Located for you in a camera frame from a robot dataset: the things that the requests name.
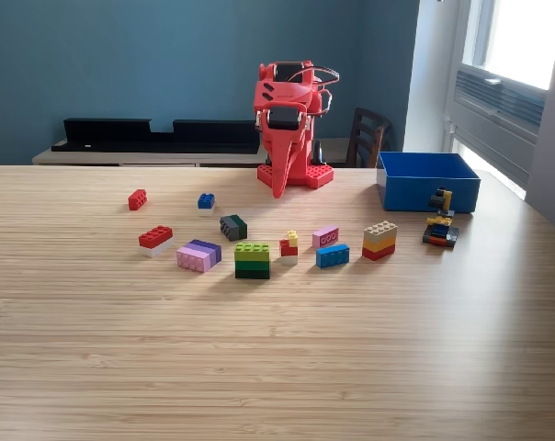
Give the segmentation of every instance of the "wooden chair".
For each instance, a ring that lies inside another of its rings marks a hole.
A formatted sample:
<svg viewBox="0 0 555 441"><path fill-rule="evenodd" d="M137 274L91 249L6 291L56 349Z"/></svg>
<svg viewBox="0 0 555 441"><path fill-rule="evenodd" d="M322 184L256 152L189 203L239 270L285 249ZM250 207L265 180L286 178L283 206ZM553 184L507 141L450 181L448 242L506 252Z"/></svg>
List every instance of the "wooden chair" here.
<svg viewBox="0 0 555 441"><path fill-rule="evenodd" d="M356 108L345 167L357 168L357 154L359 153L361 168L376 168L379 151L385 144L389 144L387 135L390 127L389 119L366 108Z"/></svg>

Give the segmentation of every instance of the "window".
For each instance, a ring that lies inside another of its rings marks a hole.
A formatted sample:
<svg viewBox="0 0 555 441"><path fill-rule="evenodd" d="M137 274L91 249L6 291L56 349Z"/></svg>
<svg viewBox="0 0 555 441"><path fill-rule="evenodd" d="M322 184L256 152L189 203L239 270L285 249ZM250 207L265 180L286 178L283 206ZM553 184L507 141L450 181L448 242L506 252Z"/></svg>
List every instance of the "window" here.
<svg viewBox="0 0 555 441"><path fill-rule="evenodd" d="M526 188L554 62L555 0L462 0L444 151L459 140Z"/></svg>
<svg viewBox="0 0 555 441"><path fill-rule="evenodd" d="M462 144L458 140L453 141L453 152L459 153L463 160L469 165L473 170L482 170L484 172L490 173L500 182L502 182L509 190L515 193L519 198L525 200L527 192L515 184L511 179L504 173L500 173L496 167L493 167L490 163L481 158L472 149L469 149L465 144Z"/></svg>
<svg viewBox="0 0 555 441"><path fill-rule="evenodd" d="M555 61L555 0L472 0L463 62L547 90Z"/></svg>

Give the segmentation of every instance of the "blue wall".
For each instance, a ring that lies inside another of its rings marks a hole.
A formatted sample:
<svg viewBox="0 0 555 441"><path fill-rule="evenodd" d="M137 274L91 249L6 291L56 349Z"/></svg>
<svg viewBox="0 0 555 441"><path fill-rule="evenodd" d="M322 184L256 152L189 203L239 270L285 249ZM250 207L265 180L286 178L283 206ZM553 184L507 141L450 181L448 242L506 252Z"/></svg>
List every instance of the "blue wall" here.
<svg viewBox="0 0 555 441"><path fill-rule="evenodd" d="M357 105L387 117L402 149L419 0L365 0Z"/></svg>
<svg viewBox="0 0 555 441"><path fill-rule="evenodd" d="M317 136L347 137L358 105L403 133L417 5L0 0L0 164L29 164L71 117L251 119L258 65L279 60L341 73Z"/></svg>

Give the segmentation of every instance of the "black tray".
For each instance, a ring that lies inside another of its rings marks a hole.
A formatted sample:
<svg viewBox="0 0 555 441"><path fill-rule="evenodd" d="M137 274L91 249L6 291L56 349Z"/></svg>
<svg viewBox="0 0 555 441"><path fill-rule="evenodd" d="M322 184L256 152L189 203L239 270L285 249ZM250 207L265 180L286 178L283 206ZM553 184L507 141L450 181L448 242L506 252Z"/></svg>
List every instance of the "black tray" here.
<svg viewBox="0 0 555 441"><path fill-rule="evenodd" d="M67 142L53 152L256 154L254 121L176 119L173 132L152 132L150 119L66 119Z"/></svg>

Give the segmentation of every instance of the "white lego brick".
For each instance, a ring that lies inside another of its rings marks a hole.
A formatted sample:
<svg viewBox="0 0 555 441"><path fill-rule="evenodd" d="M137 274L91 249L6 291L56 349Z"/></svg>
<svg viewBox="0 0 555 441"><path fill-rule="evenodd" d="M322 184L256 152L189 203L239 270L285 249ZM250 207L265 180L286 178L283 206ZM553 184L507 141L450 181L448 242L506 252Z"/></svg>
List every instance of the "white lego brick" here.
<svg viewBox="0 0 555 441"><path fill-rule="evenodd" d="M216 200L214 201L214 204L212 205L211 209L197 209L197 210L198 210L199 216L212 216L214 214L214 211L216 210Z"/></svg>
<svg viewBox="0 0 555 441"><path fill-rule="evenodd" d="M139 253L146 255L147 257L155 257L169 248L171 245L174 244L174 238L167 239L165 242L160 243L159 245L155 246L154 248L146 248L144 246L139 247Z"/></svg>
<svg viewBox="0 0 555 441"><path fill-rule="evenodd" d="M279 263L282 265L297 265L298 257L296 255L283 255L279 258Z"/></svg>
<svg viewBox="0 0 555 441"><path fill-rule="evenodd" d="M386 220L384 222L376 223L371 227L367 227L363 231L363 239L371 243L379 243L390 239L391 237L396 237L397 232L398 227Z"/></svg>

